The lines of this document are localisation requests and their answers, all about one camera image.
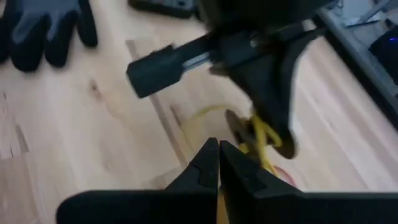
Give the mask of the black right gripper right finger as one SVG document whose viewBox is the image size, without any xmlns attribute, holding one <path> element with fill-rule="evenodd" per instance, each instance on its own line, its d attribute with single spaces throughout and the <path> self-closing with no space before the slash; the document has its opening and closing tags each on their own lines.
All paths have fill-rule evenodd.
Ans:
<svg viewBox="0 0 398 224">
<path fill-rule="evenodd" d="M 398 192 L 302 192 L 220 142 L 230 224 L 398 224 Z"/>
</svg>

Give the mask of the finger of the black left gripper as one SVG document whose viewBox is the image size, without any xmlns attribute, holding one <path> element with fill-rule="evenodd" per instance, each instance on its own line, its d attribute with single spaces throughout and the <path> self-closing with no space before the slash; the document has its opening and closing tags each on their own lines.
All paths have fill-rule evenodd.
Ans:
<svg viewBox="0 0 398 224">
<path fill-rule="evenodd" d="M 290 97 L 294 68 L 306 46 L 324 29 L 297 29 L 290 37 L 276 36 L 259 53 L 229 73 L 232 81 L 252 100 L 258 115 L 278 133 L 289 132 Z"/>
</svg>

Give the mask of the grey black work glove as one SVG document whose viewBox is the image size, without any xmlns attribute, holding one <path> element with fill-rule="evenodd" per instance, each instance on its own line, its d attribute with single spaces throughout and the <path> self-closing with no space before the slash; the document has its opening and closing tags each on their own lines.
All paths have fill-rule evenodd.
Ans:
<svg viewBox="0 0 398 224">
<path fill-rule="evenodd" d="M 42 57 L 65 66 L 77 30 L 89 48 L 98 45 L 90 0 L 5 0 L 0 16 L 0 63 L 10 59 L 22 72 L 34 72 Z"/>
</svg>

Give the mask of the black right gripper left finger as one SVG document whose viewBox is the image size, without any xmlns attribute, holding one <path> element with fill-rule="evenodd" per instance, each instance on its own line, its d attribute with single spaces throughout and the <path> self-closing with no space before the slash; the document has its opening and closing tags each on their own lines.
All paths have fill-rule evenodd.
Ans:
<svg viewBox="0 0 398 224">
<path fill-rule="evenodd" d="M 64 200 L 56 224 L 216 224 L 217 139 L 209 138 L 161 190 L 89 190 Z"/>
</svg>

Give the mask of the black screwdriver bit case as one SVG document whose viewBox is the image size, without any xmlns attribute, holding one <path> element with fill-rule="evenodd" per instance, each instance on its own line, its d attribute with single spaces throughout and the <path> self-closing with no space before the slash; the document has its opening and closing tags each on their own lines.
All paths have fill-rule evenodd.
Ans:
<svg viewBox="0 0 398 224">
<path fill-rule="evenodd" d="M 147 11 L 180 19 L 189 19 L 197 12 L 195 0 L 127 0 L 129 5 Z"/>
</svg>

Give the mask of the black yellow-wire spool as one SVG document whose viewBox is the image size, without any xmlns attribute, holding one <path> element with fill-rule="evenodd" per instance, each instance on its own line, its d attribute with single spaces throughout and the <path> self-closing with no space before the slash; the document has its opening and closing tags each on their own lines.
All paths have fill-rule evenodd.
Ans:
<svg viewBox="0 0 398 224">
<path fill-rule="evenodd" d="M 262 120 L 256 111 L 250 118 L 241 118 L 230 109 L 224 115 L 240 150 L 258 161 L 265 159 L 267 146 L 271 146 L 285 159 L 294 159 L 298 154 L 294 134 L 288 126 L 276 130 Z"/>
</svg>

